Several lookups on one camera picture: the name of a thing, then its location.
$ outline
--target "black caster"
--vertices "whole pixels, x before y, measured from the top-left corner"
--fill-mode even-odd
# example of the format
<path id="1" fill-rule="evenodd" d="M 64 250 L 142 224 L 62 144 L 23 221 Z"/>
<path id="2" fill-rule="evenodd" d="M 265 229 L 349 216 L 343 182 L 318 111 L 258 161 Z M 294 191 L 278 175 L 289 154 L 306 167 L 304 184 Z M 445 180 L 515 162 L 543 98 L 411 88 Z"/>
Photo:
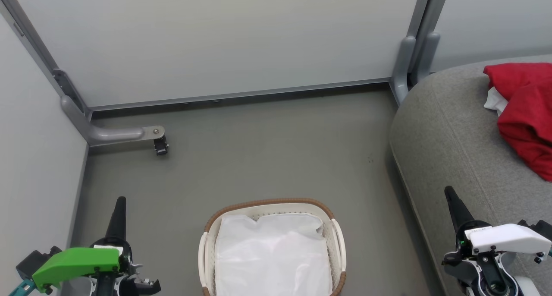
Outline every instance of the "black caster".
<path id="1" fill-rule="evenodd" d="M 155 153 L 158 156 L 162 156 L 168 153 L 169 145 L 167 144 L 167 138 L 165 135 L 160 139 L 154 139 Z"/>

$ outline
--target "gray fabric sofa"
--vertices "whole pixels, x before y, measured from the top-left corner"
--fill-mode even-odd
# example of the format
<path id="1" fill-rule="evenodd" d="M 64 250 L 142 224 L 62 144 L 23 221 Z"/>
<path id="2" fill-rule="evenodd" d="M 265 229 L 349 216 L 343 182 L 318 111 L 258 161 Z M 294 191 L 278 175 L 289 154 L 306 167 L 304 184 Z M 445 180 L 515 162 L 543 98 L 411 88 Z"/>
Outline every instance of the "gray fabric sofa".
<path id="1" fill-rule="evenodd" d="M 552 223 L 552 183 L 533 173 L 499 134 L 497 114 L 483 108 L 489 78 L 486 65 L 552 62 L 552 55 L 496 60 L 436 72 L 414 86 L 393 121 L 390 144 L 395 161 L 445 292 L 461 295 L 440 266 L 454 251 L 454 230 L 444 188 L 454 187 L 475 219 L 493 225 Z M 517 255 L 514 275 L 532 278 L 552 296 L 552 258 L 537 265 Z"/>

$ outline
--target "laundry basket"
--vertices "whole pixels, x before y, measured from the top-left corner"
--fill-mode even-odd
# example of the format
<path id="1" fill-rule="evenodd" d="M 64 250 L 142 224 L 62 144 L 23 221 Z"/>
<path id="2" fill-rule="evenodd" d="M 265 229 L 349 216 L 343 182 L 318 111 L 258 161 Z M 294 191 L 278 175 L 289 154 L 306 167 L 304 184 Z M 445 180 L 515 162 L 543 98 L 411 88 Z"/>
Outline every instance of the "laundry basket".
<path id="1" fill-rule="evenodd" d="M 333 213 L 323 203 L 313 199 L 287 198 L 245 202 L 227 206 L 211 217 L 199 241 L 198 268 L 199 280 L 204 296 L 216 296 L 215 286 L 215 242 L 222 217 L 226 215 L 247 215 L 254 220 L 270 214 L 308 213 L 323 222 L 323 237 L 328 248 L 329 265 L 332 273 L 332 293 L 337 296 L 345 284 L 347 254 L 345 241 L 339 223 Z"/>

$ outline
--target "white partition panel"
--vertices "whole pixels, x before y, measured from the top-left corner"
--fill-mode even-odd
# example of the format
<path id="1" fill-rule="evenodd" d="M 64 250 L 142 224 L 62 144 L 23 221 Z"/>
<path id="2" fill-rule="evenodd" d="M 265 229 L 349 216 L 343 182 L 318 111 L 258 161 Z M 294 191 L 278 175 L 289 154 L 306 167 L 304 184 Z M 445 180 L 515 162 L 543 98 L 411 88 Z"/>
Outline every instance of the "white partition panel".
<path id="1" fill-rule="evenodd" d="M 0 3 L 0 12 L 5 13 Z M 65 249 L 76 211 L 86 142 L 60 97 L 0 15 L 0 294 L 21 279 L 35 249 Z"/>
<path id="2" fill-rule="evenodd" d="M 416 0 L 18 0 L 89 107 L 386 79 Z"/>
<path id="3" fill-rule="evenodd" d="M 446 0 L 433 72 L 483 60 L 552 54 L 550 0 Z"/>

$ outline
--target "white cloth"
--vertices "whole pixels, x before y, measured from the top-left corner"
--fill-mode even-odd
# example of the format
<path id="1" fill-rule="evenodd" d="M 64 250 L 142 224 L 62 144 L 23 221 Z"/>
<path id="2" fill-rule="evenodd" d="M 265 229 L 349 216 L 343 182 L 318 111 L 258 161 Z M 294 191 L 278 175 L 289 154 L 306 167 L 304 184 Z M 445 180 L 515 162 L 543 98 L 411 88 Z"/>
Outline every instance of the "white cloth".
<path id="1" fill-rule="evenodd" d="M 500 117 L 507 104 L 508 101 L 495 89 L 495 87 L 492 87 L 487 93 L 487 102 L 485 102 L 483 107 L 495 110 Z"/>
<path id="2" fill-rule="evenodd" d="M 215 244 L 217 296 L 329 296 L 322 229 L 310 214 L 223 217 Z"/>

